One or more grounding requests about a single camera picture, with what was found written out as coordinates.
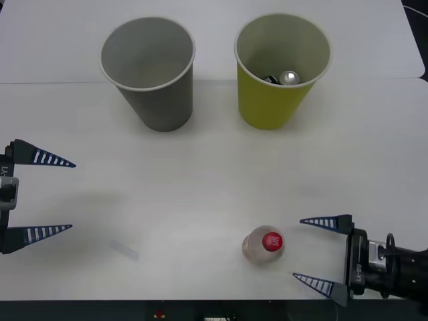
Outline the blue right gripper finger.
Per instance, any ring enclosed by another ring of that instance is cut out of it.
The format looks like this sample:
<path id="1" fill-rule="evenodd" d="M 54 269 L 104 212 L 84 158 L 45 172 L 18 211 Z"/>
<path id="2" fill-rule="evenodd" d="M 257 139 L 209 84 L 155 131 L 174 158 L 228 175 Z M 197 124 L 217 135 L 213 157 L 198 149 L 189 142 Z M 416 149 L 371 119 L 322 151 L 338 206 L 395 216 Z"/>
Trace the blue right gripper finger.
<path id="1" fill-rule="evenodd" d="M 301 224 L 319 227 L 321 229 L 333 231 L 335 233 L 349 235 L 354 229 L 352 215 L 338 215 L 329 217 L 311 217 L 300 220 Z"/>
<path id="2" fill-rule="evenodd" d="M 292 274 L 301 283 L 307 285 L 309 288 L 334 301 L 342 307 L 346 307 L 349 300 L 348 287 L 344 284 L 307 276 L 305 274 L 293 273 Z"/>

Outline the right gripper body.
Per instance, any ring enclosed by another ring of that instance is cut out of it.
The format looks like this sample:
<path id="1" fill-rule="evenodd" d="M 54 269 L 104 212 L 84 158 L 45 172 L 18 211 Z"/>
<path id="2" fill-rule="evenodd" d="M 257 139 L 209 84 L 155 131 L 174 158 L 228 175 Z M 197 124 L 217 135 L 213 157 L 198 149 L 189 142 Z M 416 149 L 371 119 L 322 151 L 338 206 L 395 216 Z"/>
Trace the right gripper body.
<path id="1" fill-rule="evenodd" d="M 363 295 L 368 267 L 368 238 L 365 230 L 353 229 L 346 238 L 344 284 L 350 295 Z"/>

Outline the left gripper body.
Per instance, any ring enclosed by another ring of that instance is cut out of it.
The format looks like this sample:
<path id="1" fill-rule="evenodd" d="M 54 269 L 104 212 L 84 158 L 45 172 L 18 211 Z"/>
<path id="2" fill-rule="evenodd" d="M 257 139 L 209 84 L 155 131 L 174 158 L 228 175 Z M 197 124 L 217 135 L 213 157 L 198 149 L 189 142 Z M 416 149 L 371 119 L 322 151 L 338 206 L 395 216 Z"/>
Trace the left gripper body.
<path id="1" fill-rule="evenodd" d="M 14 142 L 11 142 L 1 155 L 1 236 L 6 232 L 9 212 L 14 210 L 17 204 L 17 178 L 14 177 L 13 153 Z"/>

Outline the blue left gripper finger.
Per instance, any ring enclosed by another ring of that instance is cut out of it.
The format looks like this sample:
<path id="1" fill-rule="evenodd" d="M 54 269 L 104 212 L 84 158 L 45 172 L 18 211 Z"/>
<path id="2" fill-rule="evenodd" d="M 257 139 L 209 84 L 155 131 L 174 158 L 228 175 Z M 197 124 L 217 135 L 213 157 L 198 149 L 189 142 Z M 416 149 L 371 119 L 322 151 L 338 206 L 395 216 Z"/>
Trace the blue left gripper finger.
<path id="1" fill-rule="evenodd" d="M 15 164 L 52 167 L 76 167 L 76 165 L 54 153 L 38 148 L 24 140 L 11 142 L 12 158 Z"/>
<path id="2" fill-rule="evenodd" d="M 10 254 L 48 237 L 72 228 L 73 225 L 49 225 L 33 227 L 8 227 L 5 231 L 1 253 Z"/>

